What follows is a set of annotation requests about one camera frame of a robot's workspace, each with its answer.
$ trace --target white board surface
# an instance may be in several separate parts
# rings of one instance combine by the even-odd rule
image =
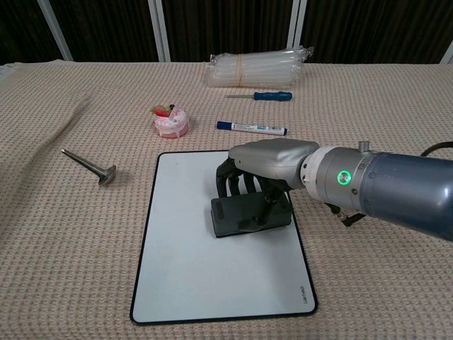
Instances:
[[[218,197],[215,171],[227,155],[160,155],[132,321],[277,317],[316,309],[294,216],[286,227],[215,237],[210,201]]]

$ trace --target rubber band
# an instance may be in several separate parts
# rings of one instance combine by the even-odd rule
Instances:
[[[238,54],[238,61],[236,63],[236,78],[238,79],[238,85],[241,86],[242,82],[242,53]]]

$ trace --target bundle of plastic tubes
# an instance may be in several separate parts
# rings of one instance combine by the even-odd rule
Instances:
[[[299,46],[243,55],[211,55],[205,65],[205,82],[211,87],[287,88],[299,78],[302,64],[312,54],[312,47]]]

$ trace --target curtain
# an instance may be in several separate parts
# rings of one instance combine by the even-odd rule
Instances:
[[[157,62],[147,0],[50,0],[77,62]]]
[[[286,48],[292,0],[162,0],[172,62]]]
[[[61,59],[36,1],[3,0],[0,11],[0,65]]]
[[[453,40],[451,0],[308,0],[310,62],[438,63]]]

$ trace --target marker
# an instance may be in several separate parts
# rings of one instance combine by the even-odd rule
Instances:
[[[230,122],[217,122],[219,130],[233,130],[242,132],[265,133],[267,135],[286,136],[288,129],[285,127],[270,127],[264,125],[248,125]]]

